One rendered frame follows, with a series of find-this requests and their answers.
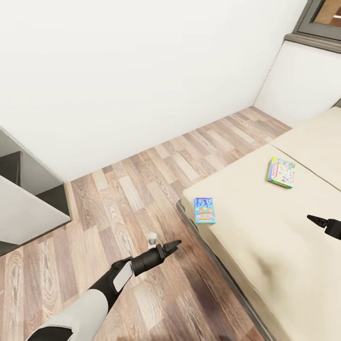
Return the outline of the board game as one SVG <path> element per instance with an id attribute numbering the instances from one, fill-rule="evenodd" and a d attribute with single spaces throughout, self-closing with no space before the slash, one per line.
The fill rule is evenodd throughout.
<path id="1" fill-rule="evenodd" d="M 288 189 L 293 188 L 295 164 L 273 157 L 270 160 L 267 180 Z"/>
<path id="2" fill-rule="evenodd" d="M 196 224 L 215 224 L 215 212 L 212 197 L 194 198 Z"/>

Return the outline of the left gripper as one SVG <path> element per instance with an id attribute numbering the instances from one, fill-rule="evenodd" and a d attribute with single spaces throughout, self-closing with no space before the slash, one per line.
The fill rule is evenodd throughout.
<path id="1" fill-rule="evenodd" d="M 181 240 L 166 243 L 163 246 L 158 244 L 155 248 L 150 251 L 141 254 L 144 263 L 145 271 L 148 271 L 165 261 L 165 258 L 170 256 L 178 249 L 178 245 L 182 243 Z"/>

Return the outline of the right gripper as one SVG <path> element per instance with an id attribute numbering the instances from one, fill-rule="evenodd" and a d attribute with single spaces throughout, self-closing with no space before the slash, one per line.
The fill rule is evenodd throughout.
<path id="1" fill-rule="evenodd" d="M 307 218 L 322 228 L 326 227 L 326 234 L 341 240 L 341 221 L 338 221 L 334 218 L 324 219 L 313 215 L 307 215 Z"/>

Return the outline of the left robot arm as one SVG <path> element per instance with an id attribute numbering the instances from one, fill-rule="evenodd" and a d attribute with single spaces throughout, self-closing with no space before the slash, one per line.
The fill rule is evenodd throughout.
<path id="1" fill-rule="evenodd" d="M 93 341 L 104 319 L 122 293 L 126 283 L 165 261 L 178 249 L 181 240 L 156 245 L 157 234 L 148 237 L 148 252 L 113 263 L 77 300 L 48 319 L 26 341 Z"/>

